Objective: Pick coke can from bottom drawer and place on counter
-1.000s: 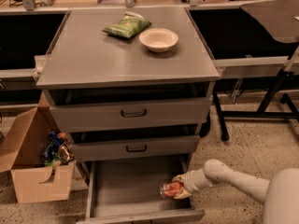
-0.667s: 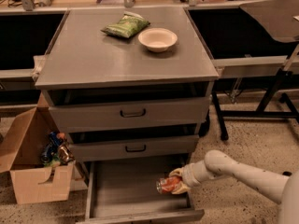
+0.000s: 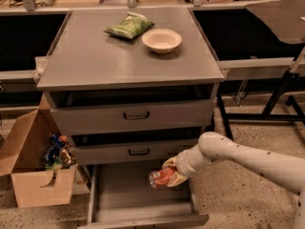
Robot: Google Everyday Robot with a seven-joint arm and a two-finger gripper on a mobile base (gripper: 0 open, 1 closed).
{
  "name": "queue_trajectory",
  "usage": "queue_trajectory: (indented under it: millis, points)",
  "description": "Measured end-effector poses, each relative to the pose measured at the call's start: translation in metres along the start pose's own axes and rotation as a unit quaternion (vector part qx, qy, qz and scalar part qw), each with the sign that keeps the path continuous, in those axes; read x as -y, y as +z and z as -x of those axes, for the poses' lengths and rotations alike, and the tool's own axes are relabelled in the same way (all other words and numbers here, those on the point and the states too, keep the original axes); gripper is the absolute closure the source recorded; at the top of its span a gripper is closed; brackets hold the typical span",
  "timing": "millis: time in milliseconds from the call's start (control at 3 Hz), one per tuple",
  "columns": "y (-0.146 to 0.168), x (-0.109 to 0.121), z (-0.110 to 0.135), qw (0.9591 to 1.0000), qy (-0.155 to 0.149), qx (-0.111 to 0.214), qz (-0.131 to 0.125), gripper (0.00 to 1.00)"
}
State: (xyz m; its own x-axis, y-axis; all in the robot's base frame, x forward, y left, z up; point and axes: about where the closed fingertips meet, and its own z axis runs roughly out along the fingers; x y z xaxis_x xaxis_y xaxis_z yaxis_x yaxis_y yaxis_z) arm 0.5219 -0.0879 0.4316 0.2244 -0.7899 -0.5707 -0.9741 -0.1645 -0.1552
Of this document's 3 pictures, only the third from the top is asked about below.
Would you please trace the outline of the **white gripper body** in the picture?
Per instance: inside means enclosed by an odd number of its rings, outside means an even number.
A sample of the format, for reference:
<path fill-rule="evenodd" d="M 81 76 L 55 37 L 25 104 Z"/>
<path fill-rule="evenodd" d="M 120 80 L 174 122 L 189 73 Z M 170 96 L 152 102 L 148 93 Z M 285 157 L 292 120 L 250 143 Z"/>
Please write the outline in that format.
<path fill-rule="evenodd" d="M 180 152 L 176 156 L 176 169 L 177 172 L 184 177 L 193 177 L 197 173 L 188 160 L 186 151 Z"/>

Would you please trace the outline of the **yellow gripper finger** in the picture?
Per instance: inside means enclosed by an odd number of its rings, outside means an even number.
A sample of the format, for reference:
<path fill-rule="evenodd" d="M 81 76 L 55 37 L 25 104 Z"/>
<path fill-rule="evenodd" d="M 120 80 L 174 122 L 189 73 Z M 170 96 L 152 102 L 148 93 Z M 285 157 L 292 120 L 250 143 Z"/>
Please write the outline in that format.
<path fill-rule="evenodd" d="M 177 171 L 173 173 L 173 175 L 170 178 L 170 181 L 168 182 L 168 187 L 175 187 L 180 185 L 181 183 L 185 182 L 188 178 L 179 174 Z"/>
<path fill-rule="evenodd" d="M 163 169 L 175 168 L 175 167 L 176 167 L 176 157 L 171 157 L 162 164 Z"/>

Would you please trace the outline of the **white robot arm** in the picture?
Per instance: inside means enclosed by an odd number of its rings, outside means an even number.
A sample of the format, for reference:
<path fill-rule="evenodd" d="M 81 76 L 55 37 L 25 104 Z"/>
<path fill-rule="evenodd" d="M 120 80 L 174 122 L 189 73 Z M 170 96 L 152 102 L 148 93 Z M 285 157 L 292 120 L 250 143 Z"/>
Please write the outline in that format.
<path fill-rule="evenodd" d="M 174 187 L 199 170 L 222 160 L 234 163 L 268 179 L 298 196 L 294 229 L 305 229 L 305 159 L 237 144 L 224 135 L 207 132 L 191 149 L 166 160 L 162 168 L 174 167 L 168 183 Z"/>

